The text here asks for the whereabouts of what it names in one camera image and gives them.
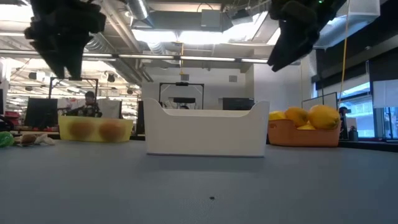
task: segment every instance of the yellow bowl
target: yellow bowl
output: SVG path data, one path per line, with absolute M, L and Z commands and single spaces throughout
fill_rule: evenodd
M 62 140 L 125 142 L 130 140 L 132 120 L 59 116 Z

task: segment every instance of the computer monitor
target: computer monitor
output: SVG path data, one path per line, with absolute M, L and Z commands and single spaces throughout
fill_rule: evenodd
M 57 99 L 29 98 L 25 125 L 44 129 L 58 124 Z
M 223 98 L 223 110 L 250 110 L 253 105 L 252 98 Z

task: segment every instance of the orange bowl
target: orange bowl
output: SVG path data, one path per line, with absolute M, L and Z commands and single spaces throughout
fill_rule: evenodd
M 269 142 L 276 146 L 337 147 L 340 127 L 331 130 L 298 130 L 293 121 L 281 119 L 268 122 Z

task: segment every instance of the fluorescent light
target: fluorescent light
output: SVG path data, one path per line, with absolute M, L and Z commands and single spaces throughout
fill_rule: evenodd
M 228 39 L 221 32 L 183 31 L 178 41 L 185 44 L 219 44 Z
M 75 88 L 75 87 L 69 87 L 69 88 L 67 88 L 67 90 L 74 91 L 75 93 L 79 93 L 80 92 L 80 89 Z
M 0 31 L 0 35 L 10 36 L 10 37 L 24 37 L 25 36 L 25 34 L 20 33 L 20 32 L 3 32 L 3 31 Z
M 251 58 L 242 58 L 242 62 L 248 63 L 267 63 L 267 59 L 251 59 Z
M 13 102 L 13 101 L 10 101 L 10 104 L 13 104 L 13 105 L 19 105 L 19 103 L 18 103 L 18 102 Z
M 32 96 L 32 97 L 41 97 L 41 98 L 47 98 L 49 97 L 48 94 L 34 94 L 34 93 L 7 93 L 7 96 Z M 84 95 L 58 95 L 58 94 L 51 94 L 52 98 L 60 98 L 60 97 L 66 97 L 66 98 L 81 98 L 84 99 Z
M 244 40 L 246 34 L 250 31 L 251 25 L 251 22 L 247 22 L 232 26 L 231 28 L 223 32 L 223 37 L 226 40 L 232 41 Z
M 26 55 L 39 55 L 39 53 L 37 53 L 34 50 L 0 50 L 0 54 L 16 54 L 16 55 L 20 55 L 20 54 L 26 54 Z
M 32 7 L 2 4 L 0 7 L 0 21 L 30 22 L 34 17 Z
M 268 40 L 267 44 L 268 45 L 275 45 L 276 42 L 278 41 L 278 38 L 280 36 L 280 28 L 278 28 L 274 34 L 272 35 L 272 37 Z
M 136 100 L 137 97 L 130 97 L 130 96 L 109 96 L 109 99 L 114 99 L 114 100 Z
M 70 86 L 69 84 L 67 84 L 66 82 L 63 82 L 63 81 L 60 81 L 60 84 L 64 85 L 64 86 Z
M 10 99 L 10 100 L 16 101 L 16 102 L 19 102 L 19 103 L 25 102 L 25 100 L 23 100 L 23 99 L 21 99 L 21 98 L 15 98 L 15 99 Z
M 94 61 L 103 61 L 103 62 L 115 62 L 116 58 L 84 58 L 83 60 L 94 62 Z
M 143 58 L 143 59 L 168 59 L 173 60 L 174 56 L 169 55 L 119 55 L 121 58 Z
M 30 6 L 30 3 L 26 0 L 21 0 L 23 3 L 25 3 L 25 5 Z
M 214 61 L 214 62 L 234 62 L 235 58 L 181 56 L 181 60 L 204 60 L 204 61 Z
M 154 30 L 131 30 L 134 36 L 139 41 L 147 43 L 159 43 L 159 42 L 175 42 L 177 36 L 173 31 L 154 31 Z
M 112 58 L 111 54 L 98 54 L 98 53 L 83 53 L 83 57 L 99 57 L 99 58 Z
M 268 15 L 268 11 L 264 11 L 261 14 L 256 14 L 256 15 L 253 16 L 253 20 L 255 22 L 250 27 L 249 33 L 246 35 L 245 40 L 253 39 L 254 35 L 260 29 L 260 26 L 262 25 L 262 23 L 266 19 L 267 15 Z

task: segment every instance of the cable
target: cable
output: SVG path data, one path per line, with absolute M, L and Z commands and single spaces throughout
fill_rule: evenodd
M 13 79 L 11 79 L 11 77 L 12 77 L 13 75 L 15 75 L 15 74 L 16 74 L 17 72 L 19 72 L 19 71 L 21 71 L 21 72 L 24 71 L 25 66 L 30 62 L 30 60 L 31 60 L 31 58 L 30 58 L 28 61 L 26 61 L 25 64 L 23 64 L 23 66 L 21 66 L 21 67 L 19 67 L 19 68 L 16 68 L 16 71 L 13 72 L 13 73 L 10 75 L 10 80 L 11 80 L 11 81 L 14 81 L 14 79 L 16 78 L 16 76 L 15 76 Z
M 350 0 L 347 0 L 347 5 L 349 8 Z M 346 75 L 346 53 L 347 53 L 347 36 L 348 36 L 348 16 L 349 12 L 347 12 L 347 19 L 346 19 L 346 32 L 345 32 L 345 39 L 344 39 L 344 51 L 343 51 L 343 71 L 341 74 L 341 86 L 340 86 L 340 99 L 338 100 L 337 110 L 340 107 L 342 94 L 343 94 L 343 83 L 344 83 L 344 76 Z
M 211 8 L 211 10 L 214 10 L 213 7 L 211 5 L 209 5 L 208 3 L 204 3 L 204 4 L 208 5 Z M 199 4 L 199 6 L 197 8 L 197 12 L 199 12 L 199 8 L 200 8 L 201 5 L 203 5 L 203 3 Z

